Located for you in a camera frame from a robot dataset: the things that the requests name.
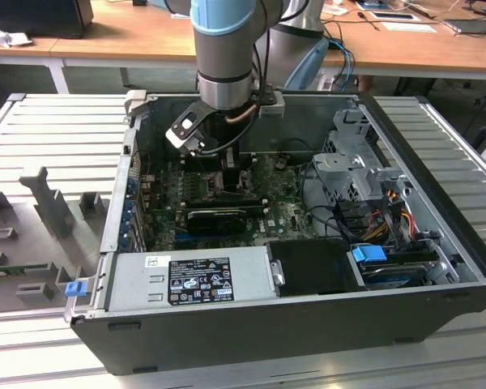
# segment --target blue latch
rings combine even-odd
[[[65,296],[83,297],[87,295],[88,281],[72,281],[66,284]]]
[[[386,253],[381,246],[358,246],[352,251],[357,262],[386,261]]]

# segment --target metal chassis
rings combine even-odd
[[[446,220],[457,237],[455,243],[465,249],[486,278],[484,242],[376,101],[368,94],[360,94],[357,103],[365,108],[391,152],[408,167],[411,179]],[[116,255],[111,251],[104,254],[102,269],[112,268]],[[235,304],[190,312],[108,312],[106,295],[113,279],[107,271],[101,272],[100,277],[102,285],[96,284],[92,297],[96,301],[94,310],[73,314],[71,327],[110,373],[120,375],[418,342],[452,318],[486,308],[486,282],[477,282],[462,284],[460,288],[442,285],[367,296],[349,293],[309,300],[280,299],[273,305]],[[415,316],[425,320],[416,321]],[[252,323],[259,323],[259,329]],[[231,340],[230,350],[207,347],[208,333],[223,334],[224,339]],[[290,341],[294,335],[296,341]],[[205,350],[201,357],[182,352],[200,348]]]

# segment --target power supply label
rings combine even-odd
[[[172,306],[234,300],[228,258],[170,261],[168,279]]]

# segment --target paper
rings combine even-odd
[[[171,19],[191,19],[188,15],[171,14]]]
[[[9,49],[11,46],[20,46],[20,45],[28,45],[32,43],[32,41],[27,38],[22,32],[4,32],[0,31],[0,46]]]
[[[332,6],[330,4],[324,4],[322,7],[322,13],[341,16],[347,13],[347,9],[341,6]]]
[[[389,31],[437,32],[428,24],[411,24],[411,23],[395,23],[395,22],[382,22],[382,24]]]

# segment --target computer case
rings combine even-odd
[[[1,0],[0,30],[79,39],[92,22],[90,0]]]

